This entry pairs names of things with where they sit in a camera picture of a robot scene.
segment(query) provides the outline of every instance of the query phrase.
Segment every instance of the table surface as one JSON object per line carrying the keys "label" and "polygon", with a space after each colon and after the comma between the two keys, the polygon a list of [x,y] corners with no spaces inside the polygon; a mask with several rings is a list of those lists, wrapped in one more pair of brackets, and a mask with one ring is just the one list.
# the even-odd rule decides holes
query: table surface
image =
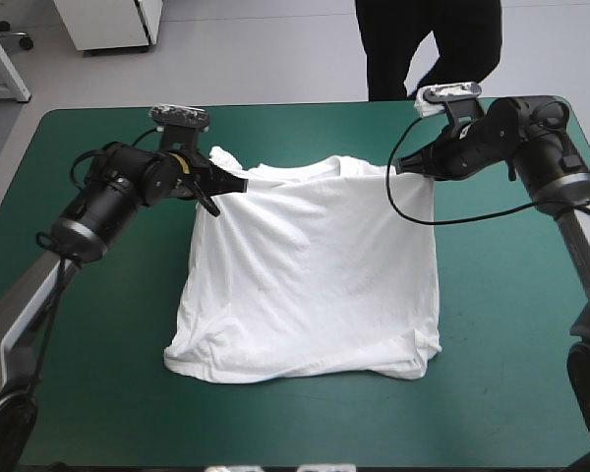
{"label": "table surface", "polygon": [[[208,151],[245,166],[297,166],[333,153],[383,164],[416,113],[409,102],[208,107]],[[414,149],[442,117],[417,127]],[[0,207],[0,294],[39,255],[76,195],[81,152],[152,127],[144,108],[57,110],[40,122]],[[590,148],[569,129],[590,165]],[[156,137],[143,142],[155,148]],[[438,183],[436,216],[528,202],[504,164]],[[38,389],[23,463],[196,466],[556,466],[590,448],[568,383],[568,329],[585,304],[554,222],[536,210],[438,228],[443,352],[415,382],[344,373],[248,385],[175,375],[162,351],[175,332],[194,205],[142,210],[104,261],[67,291]],[[358,224],[358,215],[354,215]],[[401,258],[402,241],[397,244]]]}

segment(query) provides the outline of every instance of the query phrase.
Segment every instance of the wrinkled fabric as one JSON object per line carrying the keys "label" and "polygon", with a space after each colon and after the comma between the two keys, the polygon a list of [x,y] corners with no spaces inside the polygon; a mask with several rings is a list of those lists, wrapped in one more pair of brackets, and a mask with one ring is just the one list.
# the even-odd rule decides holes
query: wrinkled fabric
{"label": "wrinkled fabric", "polygon": [[[211,160],[249,179],[245,194],[198,208],[173,372],[212,383],[376,371],[418,379],[439,344],[432,227],[390,207],[384,167],[348,156],[243,170],[220,147]],[[433,181],[391,176],[396,203],[433,218]]]}

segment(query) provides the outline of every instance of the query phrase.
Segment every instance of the black pants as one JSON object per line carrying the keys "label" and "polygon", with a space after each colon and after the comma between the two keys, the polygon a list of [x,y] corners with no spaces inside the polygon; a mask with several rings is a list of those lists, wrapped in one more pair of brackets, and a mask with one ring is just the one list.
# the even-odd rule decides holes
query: black pants
{"label": "black pants", "polygon": [[481,82],[501,60],[501,0],[356,0],[356,16],[370,101],[406,98],[411,59],[431,31],[440,58],[418,88]]}

